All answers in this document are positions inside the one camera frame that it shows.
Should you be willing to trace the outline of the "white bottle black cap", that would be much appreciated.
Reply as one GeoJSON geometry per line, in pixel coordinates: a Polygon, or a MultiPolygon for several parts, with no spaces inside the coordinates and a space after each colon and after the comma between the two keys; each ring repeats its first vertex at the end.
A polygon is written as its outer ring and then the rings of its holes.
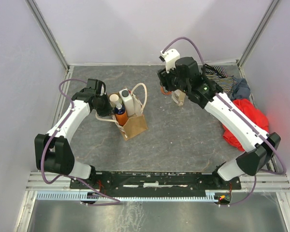
{"type": "Polygon", "coordinates": [[[119,95],[121,97],[121,100],[125,106],[127,116],[130,117],[135,114],[135,109],[134,109],[134,102],[133,102],[133,97],[130,94],[128,89],[122,89],[119,91],[119,95]]]}

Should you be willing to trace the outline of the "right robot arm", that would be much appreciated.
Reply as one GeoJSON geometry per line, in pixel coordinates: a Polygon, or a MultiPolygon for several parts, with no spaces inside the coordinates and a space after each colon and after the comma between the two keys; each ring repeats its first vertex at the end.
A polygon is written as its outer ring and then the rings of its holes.
{"type": "Polygon", "coordinates": [[[229,99],[223,89],[199,70],[192,57],[161,54],[165,67],[157,72],[160,85],[167,91],[180,90],[188,99],[217,118],[239,141],[244,153],[215,170],[224,181],[247,174],[254,176],[277,154],[280,136],[269,134],[253,123],[229,99]]]}

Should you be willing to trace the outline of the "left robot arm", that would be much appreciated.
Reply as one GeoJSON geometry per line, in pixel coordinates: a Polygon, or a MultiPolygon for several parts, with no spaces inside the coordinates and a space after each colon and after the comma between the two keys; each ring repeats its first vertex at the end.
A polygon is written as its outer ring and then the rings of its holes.
{"type": "Polygon", "coordinates": [[[86,87],[67,97],[70,105],[64,115],[46,134],[38,134],[34,139],[37,169],[41,171],[45,183],[45,173],[67,176],[83,180],[95,177],[92,165],[76,160],[70,142],[81,122],[92,112],[98,116],[110,116],[113,108],[106,93],[106,85],[97,79],[88,79],[86,87]]]}

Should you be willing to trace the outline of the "dark blue small bottle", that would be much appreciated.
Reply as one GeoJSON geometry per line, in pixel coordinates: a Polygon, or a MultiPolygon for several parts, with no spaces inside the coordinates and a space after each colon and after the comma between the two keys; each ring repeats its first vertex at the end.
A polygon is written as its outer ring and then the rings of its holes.
{"type": "Polygon", "coordinates": [[[128,121],[128,115],[125,107],[122,104],[117,104],[115,109],[115,117],[120,126],[124,126],[128,121]]]}

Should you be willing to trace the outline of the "striped dark garment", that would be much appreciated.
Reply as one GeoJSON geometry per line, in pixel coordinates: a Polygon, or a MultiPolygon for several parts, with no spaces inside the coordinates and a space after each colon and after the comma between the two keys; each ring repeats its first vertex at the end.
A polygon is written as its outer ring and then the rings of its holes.
{"type": "Polygon", "coordinates": [[[217,75],[219,78],[229,78],[226,70],[221,66],[205,64],[205,72],[210,75],[217,75]]]}

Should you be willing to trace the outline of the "blue-grey cloth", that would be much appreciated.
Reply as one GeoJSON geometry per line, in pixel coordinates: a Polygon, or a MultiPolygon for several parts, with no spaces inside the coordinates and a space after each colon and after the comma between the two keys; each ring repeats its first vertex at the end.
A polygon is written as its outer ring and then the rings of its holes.
{"type": "Polygon", "coordinates": [[[235,78],[235,77],[233,77],[233,80],[236,83],[232,88],[231,100],[234,101],[240,99],[248,99],[251,94],[251,90],[247,83],[247,80],[244,78],[235,78]]]}

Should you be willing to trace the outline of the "clear bottle white cap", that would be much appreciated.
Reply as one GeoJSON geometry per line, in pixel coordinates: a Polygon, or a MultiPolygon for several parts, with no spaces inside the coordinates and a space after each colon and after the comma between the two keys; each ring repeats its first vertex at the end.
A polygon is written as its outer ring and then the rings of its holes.
{"type": "Polygon", "coordinates": [[[183,106],[184,101],[185,101],[185,93],[182,92],[181,90],[176,90],[172,92],[172,100],[178,105],[178,106],[183,106]]]}

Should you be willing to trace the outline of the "striped shirt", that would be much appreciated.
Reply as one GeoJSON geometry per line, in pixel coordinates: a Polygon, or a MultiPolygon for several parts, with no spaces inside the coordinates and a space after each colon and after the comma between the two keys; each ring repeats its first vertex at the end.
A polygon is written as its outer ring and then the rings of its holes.
{"type": "Polygon", "coordinates": [[[233,77],[220,78],[218,77],[215,82],[222,88],[223,92],[231,99],[233,88],[236,86],[237,81],[233,77]]]}

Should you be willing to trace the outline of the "canvas tote bag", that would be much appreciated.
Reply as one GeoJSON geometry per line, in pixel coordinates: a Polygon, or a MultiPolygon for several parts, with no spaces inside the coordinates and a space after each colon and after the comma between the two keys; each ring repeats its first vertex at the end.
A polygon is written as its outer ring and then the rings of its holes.
{"type": "Polygon", "coordinates": [[[144,109],[145,109],[145,106],[147,103],[147,87],[146,87],[146,85],[144,83],[138,83],[131,90],[129,90],[129,92],[133,97],[135,114],[128,117],[128,121],[126,122],[126,124],[124,126],[119,125],[119,123],[116,120],[114,112],[111,113],[110,119],[102,118],[102,117],[98,116],[98,114],[95,115],[96,119],[99,121],[114,123],[126,141],[139,135],[140,133],[142,133],[148,129],[147,122],[146,122],[145,116],[144,116],[144,109]],[[145,98],[144,98],[143,102],[141,102],[139,100],[139,98],[134,94],[135,90],[138,87],[143,87],[143,89],[144,89],[145,98]]]}

